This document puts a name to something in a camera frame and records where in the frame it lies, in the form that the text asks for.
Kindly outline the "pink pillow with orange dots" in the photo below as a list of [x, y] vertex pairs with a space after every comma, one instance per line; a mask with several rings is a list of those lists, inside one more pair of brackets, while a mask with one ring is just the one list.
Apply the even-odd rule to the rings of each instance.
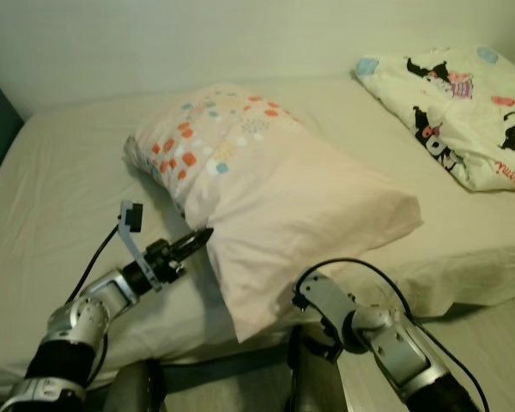
[[423, 223], [418, 196], [234, 83], [156, 107], [124, 152], [188, 227], [213, 231], [206, 252], [241, 342], [288, 316], [307, 267], [358, 258]]

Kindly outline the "dark right robot leg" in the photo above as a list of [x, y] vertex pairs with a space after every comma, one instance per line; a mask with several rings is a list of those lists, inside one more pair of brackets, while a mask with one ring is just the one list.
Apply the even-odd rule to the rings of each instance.
[[294, 326], [288, 341], [290, 388], [282, 412], [348, 412], [336, 355], [323, 326]]

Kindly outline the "dark robot leg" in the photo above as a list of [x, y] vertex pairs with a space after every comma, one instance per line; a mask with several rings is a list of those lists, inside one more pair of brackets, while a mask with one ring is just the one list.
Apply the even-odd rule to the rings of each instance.
[[132, 362], [116, 374], [103, 412], [162, 412], [166, 395], [165, 374], [159, 361]]
[[294, 326], [288, 341], [290, 388], [282, 412], [348, 412], [336, 355], [323, 326]]

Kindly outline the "bed with beige sheet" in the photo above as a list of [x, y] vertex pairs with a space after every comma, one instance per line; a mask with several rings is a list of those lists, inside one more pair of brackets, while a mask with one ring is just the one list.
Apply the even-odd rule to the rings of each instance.
[[[250, 82], [247, 89], [287, 107], [313, 133], [419, 197], [422, 227], [364, 255], [398, 283], [414, 315], [515, 299], [515, 191], [466, 191], [347, 75]], [[133, 130], [172, 100], [170, 93], [144, 94], [62, 107], [33, 115], [15, 138], [0, 167], [0, 403], [85, 268], [97, 278], [130, 263], [119, 240], [94, 258], [124, 200], [147, 208], [139, 245], [187, 231], [162, 185], [124, 157]], [[188, 260], [187, 269], [112, 326], [97, 387], [131, 362], [195, 364], [288, 337], [285, 319], [238, 342], [206, 256]]]

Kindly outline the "dark left robot leg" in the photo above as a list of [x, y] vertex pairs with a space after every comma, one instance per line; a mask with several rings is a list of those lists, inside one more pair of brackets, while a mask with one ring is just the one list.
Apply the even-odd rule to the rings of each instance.
[[116, 374], [103, 412], [162, 412], [166, 395], [165, 374], [159, 361], [132, 362]]

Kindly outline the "cream cartoon print blanket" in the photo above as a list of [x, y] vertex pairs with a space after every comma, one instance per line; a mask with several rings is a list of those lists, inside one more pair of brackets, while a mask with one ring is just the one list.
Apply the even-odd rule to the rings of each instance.
[[353, 74], [460, 185], [515, 190], [515, 64], [487, 47], [366, 55]]

